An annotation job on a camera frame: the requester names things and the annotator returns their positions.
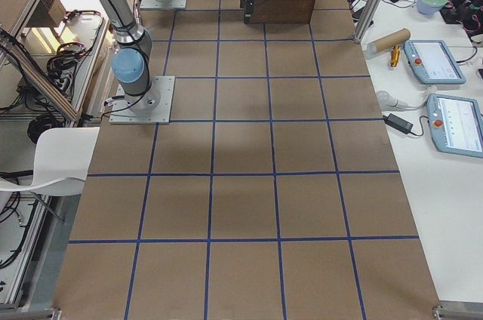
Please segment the cardboard tube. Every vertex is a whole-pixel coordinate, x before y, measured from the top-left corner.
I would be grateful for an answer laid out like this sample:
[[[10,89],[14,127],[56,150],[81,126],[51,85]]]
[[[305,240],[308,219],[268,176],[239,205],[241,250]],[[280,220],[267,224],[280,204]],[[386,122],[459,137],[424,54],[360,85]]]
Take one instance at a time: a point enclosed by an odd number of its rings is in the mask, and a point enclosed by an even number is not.
[[[367,46],[367,52],[369,54],[377,54],[379,52],[390,49],[393,46],[398,46],[401,43],[406,42],[410,37],[411,31],[409,29],[400,29],[396,32],[385,35],[382,38],[370,42]]]

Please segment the orange yellow tool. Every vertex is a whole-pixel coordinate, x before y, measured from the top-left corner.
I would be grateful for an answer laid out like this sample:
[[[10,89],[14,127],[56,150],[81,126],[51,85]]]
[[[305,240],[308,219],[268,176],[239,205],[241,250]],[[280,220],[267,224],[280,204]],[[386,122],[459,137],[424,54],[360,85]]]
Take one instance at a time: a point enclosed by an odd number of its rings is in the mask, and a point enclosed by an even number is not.
[[[395,45],[391,50],[390,66],[392,68],[397,67],[400,57],[400,48]]]

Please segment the green and lilac bowl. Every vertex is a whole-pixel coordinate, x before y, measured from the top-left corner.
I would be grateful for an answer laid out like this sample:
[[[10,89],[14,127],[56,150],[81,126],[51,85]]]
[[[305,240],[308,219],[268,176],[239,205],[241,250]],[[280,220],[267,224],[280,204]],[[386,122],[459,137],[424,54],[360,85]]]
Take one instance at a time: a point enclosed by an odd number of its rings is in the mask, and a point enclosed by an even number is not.
[[[432,15],[440,11],[448,0],[417,0],[416,7],[420,14]]]

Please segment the black power adapter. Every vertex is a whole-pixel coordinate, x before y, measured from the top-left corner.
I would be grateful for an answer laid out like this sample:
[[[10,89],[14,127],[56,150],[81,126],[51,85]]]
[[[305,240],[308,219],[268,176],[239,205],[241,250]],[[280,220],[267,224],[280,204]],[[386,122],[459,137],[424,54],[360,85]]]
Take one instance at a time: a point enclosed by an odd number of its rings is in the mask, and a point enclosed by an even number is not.
[[[414,126],[412,123],[392,113],[384,115],[383,120],[386,125],[396,129],[403,134],[409,134]]]

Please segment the upper blue teach pendant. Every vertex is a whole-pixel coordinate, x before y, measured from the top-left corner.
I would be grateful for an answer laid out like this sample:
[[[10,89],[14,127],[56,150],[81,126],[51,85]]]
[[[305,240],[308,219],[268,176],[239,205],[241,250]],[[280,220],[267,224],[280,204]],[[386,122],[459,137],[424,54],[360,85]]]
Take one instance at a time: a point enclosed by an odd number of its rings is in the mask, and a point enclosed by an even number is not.
[[[466,77],[442,40],[407,40],[403,46],[408,64],[424,85],[462,85]]]

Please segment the blue teach pendant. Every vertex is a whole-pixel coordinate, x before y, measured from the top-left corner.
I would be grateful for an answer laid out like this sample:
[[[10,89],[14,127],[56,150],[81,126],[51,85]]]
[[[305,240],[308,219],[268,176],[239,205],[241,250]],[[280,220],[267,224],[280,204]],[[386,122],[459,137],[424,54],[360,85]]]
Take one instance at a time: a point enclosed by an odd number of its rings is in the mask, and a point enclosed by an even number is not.
[[[430,94],[429,131],[439,152],[482,157],[482,115],[476,100]]]
[[[462,85],[466,77],[442,40],[407,40],[403,46],[408,64],[424,85]]]

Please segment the lower blue teach pendant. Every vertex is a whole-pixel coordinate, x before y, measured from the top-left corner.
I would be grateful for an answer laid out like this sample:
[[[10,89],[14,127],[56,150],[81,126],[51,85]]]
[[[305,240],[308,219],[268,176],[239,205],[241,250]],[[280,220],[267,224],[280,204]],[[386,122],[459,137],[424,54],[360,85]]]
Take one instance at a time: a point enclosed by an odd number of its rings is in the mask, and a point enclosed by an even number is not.
[[[439,152],[482,157],[482,115],[476,100],[430,94],[429,131]]]

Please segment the white plastic chair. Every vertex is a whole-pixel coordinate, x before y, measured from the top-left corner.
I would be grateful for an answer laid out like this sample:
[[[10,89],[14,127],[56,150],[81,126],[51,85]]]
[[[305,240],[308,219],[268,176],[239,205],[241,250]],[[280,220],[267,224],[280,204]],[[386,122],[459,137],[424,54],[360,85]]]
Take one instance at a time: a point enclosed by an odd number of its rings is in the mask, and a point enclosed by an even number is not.
[[[38,139],[32,182],[1,180],[2,192],[70,196],[82,193],[100,129],[52,128]]]

